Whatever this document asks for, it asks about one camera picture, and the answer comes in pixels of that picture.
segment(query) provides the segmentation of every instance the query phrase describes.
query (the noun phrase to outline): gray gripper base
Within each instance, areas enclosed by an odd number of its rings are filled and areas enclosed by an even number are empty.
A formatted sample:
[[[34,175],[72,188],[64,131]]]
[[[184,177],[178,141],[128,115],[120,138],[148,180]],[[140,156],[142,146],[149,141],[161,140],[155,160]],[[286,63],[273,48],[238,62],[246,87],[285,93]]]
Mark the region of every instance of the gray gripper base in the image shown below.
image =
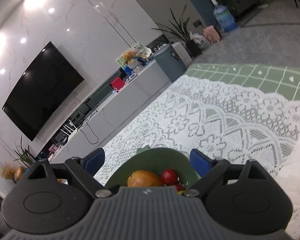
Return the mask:
[[[3,240],[279,240],[284,231],[247,236],[217,224],[200,199],[179,195],[175,187],[128,188],[94,201],[74,226],[49,235],[12,230]]]

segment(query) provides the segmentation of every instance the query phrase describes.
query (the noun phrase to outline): black plant pot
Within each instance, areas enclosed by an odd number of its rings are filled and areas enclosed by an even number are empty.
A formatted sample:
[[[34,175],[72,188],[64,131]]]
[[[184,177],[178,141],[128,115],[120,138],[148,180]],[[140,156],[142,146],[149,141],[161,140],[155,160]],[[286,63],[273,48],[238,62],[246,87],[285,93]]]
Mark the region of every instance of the black plant pot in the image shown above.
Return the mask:
[[[196,57],[196,56],[198,56],[198,55],[200,55],[202,53],[201,49],[194,42],[194,40],[186,42],[186,46],[187,46],[187,48],[189,49],[189,51],[191,53],[191,57]]]

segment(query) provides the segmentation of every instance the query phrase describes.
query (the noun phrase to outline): red box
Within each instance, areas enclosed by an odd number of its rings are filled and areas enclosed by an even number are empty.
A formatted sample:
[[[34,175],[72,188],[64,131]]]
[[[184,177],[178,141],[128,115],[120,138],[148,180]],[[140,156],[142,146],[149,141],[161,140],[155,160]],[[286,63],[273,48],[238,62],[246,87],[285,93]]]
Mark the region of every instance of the red box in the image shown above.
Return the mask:
[[[124,82],[121,78],[117,77],[115,78],[110,85],[115,89],[115,90],[120,90],[121,88],[124,87]]]

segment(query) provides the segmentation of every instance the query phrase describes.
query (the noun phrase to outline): green bowl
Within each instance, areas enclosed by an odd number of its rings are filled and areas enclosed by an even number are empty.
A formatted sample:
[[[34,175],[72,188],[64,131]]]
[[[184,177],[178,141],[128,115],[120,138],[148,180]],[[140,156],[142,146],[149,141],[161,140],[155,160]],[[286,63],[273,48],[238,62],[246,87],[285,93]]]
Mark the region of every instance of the green bowl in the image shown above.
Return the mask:
[[[115,185],[126,186],[130,174],[138,170],[151,171],[161,176],[164,170],[173,169],[177,172],[180,183],[185,185],[185,189],[198,181],[199,177],[190,165],[189,159],[181,152],[170,148],[150,148],[149,146],[145,148],[138,149],[137,152],[141,151],[140,153],[116,170],[106,183],[107,188]]]

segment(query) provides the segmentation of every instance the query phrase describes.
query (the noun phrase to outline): metal screw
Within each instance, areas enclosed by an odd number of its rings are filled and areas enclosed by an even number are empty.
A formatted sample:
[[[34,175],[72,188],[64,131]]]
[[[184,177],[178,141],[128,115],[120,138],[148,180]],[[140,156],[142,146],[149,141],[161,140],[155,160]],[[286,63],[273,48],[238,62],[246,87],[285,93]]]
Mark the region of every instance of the metal screw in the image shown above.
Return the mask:
[[[196,189],[190,188],[183,192],[183,195],[186,197],[197,197],[199,196],[200,192]]]
[[[110,197],[112,192],[109,189],[99,189],[96,191],[97,197]]]

